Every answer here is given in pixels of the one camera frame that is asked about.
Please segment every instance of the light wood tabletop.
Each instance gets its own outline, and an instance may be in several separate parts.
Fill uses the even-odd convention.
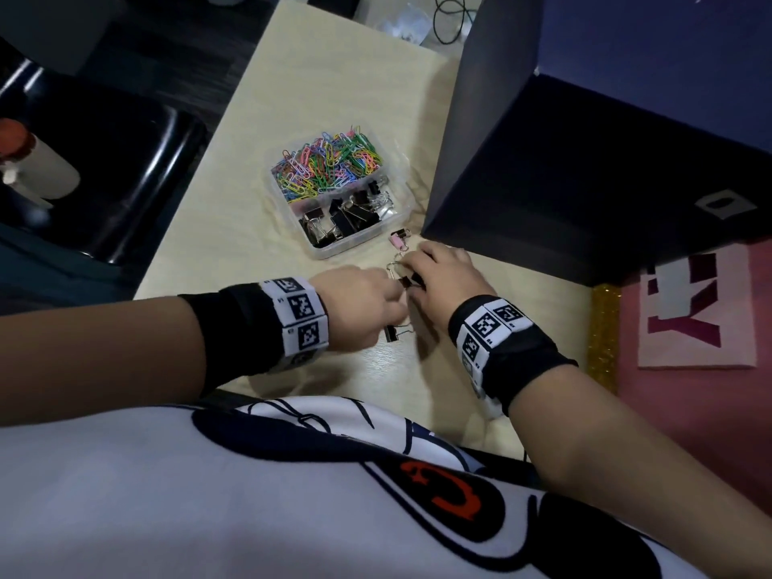
[[[388,234],[325,261],[308,257],[267,194],[266,157],[297,138],[367,123],[409,161],[419,206],[429,198],[458,61],[317,8],[281,0],[190,183],[138,299],[209,292],[335,265],[384,268]],[[413,237],[414,247],[420,238]],[[534,319],[561,352],[584,365],[590,290],[473,255],[501,296]],[[372,402],[450,441],[522,458],[506,419],[486,421],[447,336],[411,313],[415,333],[352,355],[273,376],[240,378],[225,389],[260,397],[338,394]]]

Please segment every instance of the gold glitter strip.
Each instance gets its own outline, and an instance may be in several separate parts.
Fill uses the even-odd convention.
[[[601,284],[592,290],[587,374],[612,394],[617,394],[621,297],[622,289],[610,284]]]

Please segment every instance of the wristband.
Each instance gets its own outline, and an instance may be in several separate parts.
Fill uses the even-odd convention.
[[[301,278],[229,286],[180,295],[204,337],[203,394],[240,376],[297,368],[317,359],[329,342],[326,311]]]
[[[512,399],[541,374],[571,363],[525,313],[497,296],[475,296],[453,313],[448,330],[479,398],[507,413]],[[493,403],[497,400],[500,406]]]

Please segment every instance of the clear plastic box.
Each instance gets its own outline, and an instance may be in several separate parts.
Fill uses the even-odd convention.
[[[279,184],[276,183],[276,179],[273,177],[273,174],[271,174],[271,169],[273,169],[282,159],[284,150],[298,150],[304,144],[312,143],[317,138],[320,138],[323,132],[330,134],[346,132],[352,127],[351,124],[339,125],[336,128],[328,127],[327,129],[320,129],[316,135],[308,135],[294,142],[286,143],[284,146],[277,146],[265,155],[266,182],[271,198],[279,212],[279,216],[289,227],[289,232],[304,245],[306,253],[311,258],[317,260],[324,260],[335,254],[345,252],[355,245],[362,244],[367,240],[380,235],[387,228],[393,228],[392,231],[400,229],[400,227],[404,226],[404,223],[408,221],[410,213],[412,213],[415,207],[415,197],[407,184],[408,167],[407,164],[403,162],[404,157],[402,156],[400,158],[399,152],[396,150],[396,143],[394,143],[394,148],[390,150],[381,143],[379,138],[367,126],[361,123],[354,125],[358,125],[362,134],[368,137],[376,152],[381,156],[382,165],[373,174],[358,179],[353,183],[344,185],[335,191],[323,193],[319,197],[303,199],[302,201],[296,201],[295,203],[287,203]],[[345,200],[355,191],[367,188],[370,181],[378,181],[381,191],[387,192],[391,197],[391,201],[394,204],[394,206],[391,207],[391,213],[387,217],[381,218],[380,222],[361,232],[339,239],[323,248],[314,247],[304,232],[303,227],[300,225],[300,219],[303,217],[304,213],[318,207],[323,207],[326,211],[333,199],[342,197]]]

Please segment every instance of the chair seat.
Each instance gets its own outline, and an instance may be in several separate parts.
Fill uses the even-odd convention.
[[[206,128],[151,99],[31,65],[37,75],[0,92],[0,116],[27,125],[81,183],[49,210],[0,184],[0,223],[120,264],[175,192]]]

